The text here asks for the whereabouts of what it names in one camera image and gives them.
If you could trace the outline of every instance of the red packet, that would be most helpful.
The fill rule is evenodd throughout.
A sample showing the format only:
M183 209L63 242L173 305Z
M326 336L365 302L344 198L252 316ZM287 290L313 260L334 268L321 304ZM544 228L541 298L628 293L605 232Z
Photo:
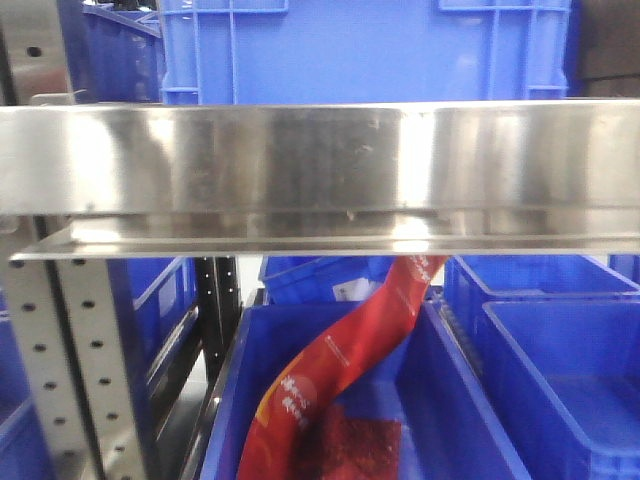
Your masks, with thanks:
M265 393L249 428L239 480L292 478L300 434L364 372L411 333L448 257L398 257L384 284L302 350Z

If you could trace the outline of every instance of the blue plastic bin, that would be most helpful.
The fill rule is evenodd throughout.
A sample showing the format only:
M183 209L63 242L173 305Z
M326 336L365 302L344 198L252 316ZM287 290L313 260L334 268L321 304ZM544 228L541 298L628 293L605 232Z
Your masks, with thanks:
M640 303L489 303L482 382L537 480L640 478Z
M445 265L444 298L474 341L492 301L640 298L640 285L583 255L465 255Z
M151 365L171 330L197 297L193 259L140 258L128 261L136 322Z
M563 98L571 0L164 0L170 104Z
M49 480L53 470L9 318L0 315L0 478Z
M99 101L158 102L165 73L156 13L85 5L91 66Z
M609 268L629 280L640 282L640 255L610 255Z
M202 480L232 480L258 403L286 364L353 303L245 311ZM478 380L426 305L412 336L338 399L347 416L402 422L401 479L529 479Z
M260 269L272 303L363 300L382 282L394 257L265 257Z

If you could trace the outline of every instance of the white label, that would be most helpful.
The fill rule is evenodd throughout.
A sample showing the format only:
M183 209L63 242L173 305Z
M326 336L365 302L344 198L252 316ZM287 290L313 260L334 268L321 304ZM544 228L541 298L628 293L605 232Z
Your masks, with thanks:
M382 284L367 278L356 278L334 285L333 295L338 302L359 302L369 298L380 285Z

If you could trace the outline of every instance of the hole in metal post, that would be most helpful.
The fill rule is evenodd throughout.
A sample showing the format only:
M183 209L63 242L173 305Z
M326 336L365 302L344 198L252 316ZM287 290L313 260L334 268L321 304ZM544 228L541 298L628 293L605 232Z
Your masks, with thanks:
M42 49L40 47L28 47L27 55L30 57L38 58L42 56Z

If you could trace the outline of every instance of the blue storage crate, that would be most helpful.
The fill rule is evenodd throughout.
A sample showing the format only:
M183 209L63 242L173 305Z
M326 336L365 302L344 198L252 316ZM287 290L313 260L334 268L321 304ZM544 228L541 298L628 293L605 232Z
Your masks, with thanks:
M610 255L609 268L629 280L640 282L640 255Z
M53 469L7 315L0 315L0 478L49 480Z
M150 365L196 300L195 267L189 258L140 258L128 262L136 322Z
M444 298L472 341L485 302L629 297L640 297L640 285L582 255L465 255L445 264Z
M169 104L563 98L571 0L164 0Z
M580 78L580 49L582 31L582 12L584 0L573 0L571 14L569 15L569 28L567 30L567 48L564 59L564 73L567 77L569 88L568 97L582 97L584 94L584 81Z
M165 73L156 13L85 5L91 66L101 102L158 102Z
M363 300L382 282L394 257L265 257L260 269L275 304Z
M489 303L481 380L537 480L640 478L640 303Z
M232 480L249 425L271 382L353 303L245 311L200 478ZM433 307L388 358L337 400L347 416L402 423L401 479L529 479Z

